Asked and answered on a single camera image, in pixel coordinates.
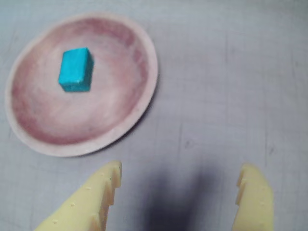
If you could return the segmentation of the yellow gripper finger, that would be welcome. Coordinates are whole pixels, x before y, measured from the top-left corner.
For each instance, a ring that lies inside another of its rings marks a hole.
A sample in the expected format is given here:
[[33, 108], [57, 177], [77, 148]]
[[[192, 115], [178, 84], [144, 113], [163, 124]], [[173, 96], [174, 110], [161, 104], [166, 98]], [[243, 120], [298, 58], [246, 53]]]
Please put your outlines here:
[[238, 209], [232, 225], [233, 231], [274, 230], [274, 194], [260, 170], [244, 163], [236, 183]]
[[121, 186], [122, 163], [110, 161], [91, 175], [37, 231], [104, 231], [115, 189]]

